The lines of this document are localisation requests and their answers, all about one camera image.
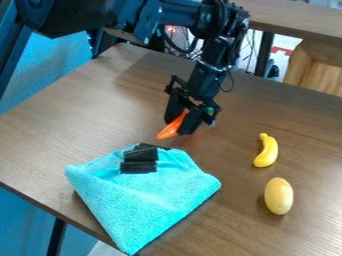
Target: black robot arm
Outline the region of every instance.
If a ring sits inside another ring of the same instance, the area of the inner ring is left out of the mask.
[[[170,123],[188,109],[178,133],[192,134],[202,121],[215,122],[220,107],[213,99],[239,57],[248,20],[245,10],[226,0],[2,1],[0,98],[32,31],[57,38],[103,27],[110,34],[148,45],[159,25],[184,26],[204,39],[205,45],[190,79],[185,82],[173,76],[167,86],[170,100],[165,121]]]

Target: toy lemon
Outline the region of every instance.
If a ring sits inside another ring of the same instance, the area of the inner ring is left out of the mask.
[[[277,214],[287,213],[293,204],[293,189],[286,180],[282,178],[271,179],[264,191],[267,208]]]

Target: banana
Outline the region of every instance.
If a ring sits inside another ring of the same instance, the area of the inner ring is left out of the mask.
[[[273,164],[278,157],[278,143],[275,138],[268,136],[266,133],[261,133],[259,135],[260,140],[262,140],[264,149],[262,152],[254,159],[254,166],[256,167],[267,167]]]

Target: wooden table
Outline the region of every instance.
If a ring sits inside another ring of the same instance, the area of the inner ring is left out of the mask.
[[[250,26],[264,31],[255,75],[267,77],[274,34],[342,44],[342,10],[290,0],[234,0],[251,14]]]
[[[0,118],[1,185],[112,244],[64,167],[136,142],[177,147],[223,187],[141,255],[341,255],[342,99],[236,74],[236,89],[217,97],[224,111],[216,127],[157,142],[164,85],[171,74],[186,79],[193,65],[118,45],[60,79]],[[260,132],[280,147],[265,169],[252,167]],[[273,177],[294,188],[293,209],[283,217],[262,199]]]

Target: turquoise cloth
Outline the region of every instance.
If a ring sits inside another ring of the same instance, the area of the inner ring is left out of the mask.
[[[157,172],[120,174],[123,153],[114,151],[79,166],[66,177],[117,244],[133,255],[191,213],[221,183],[182,150],[158,148]]]

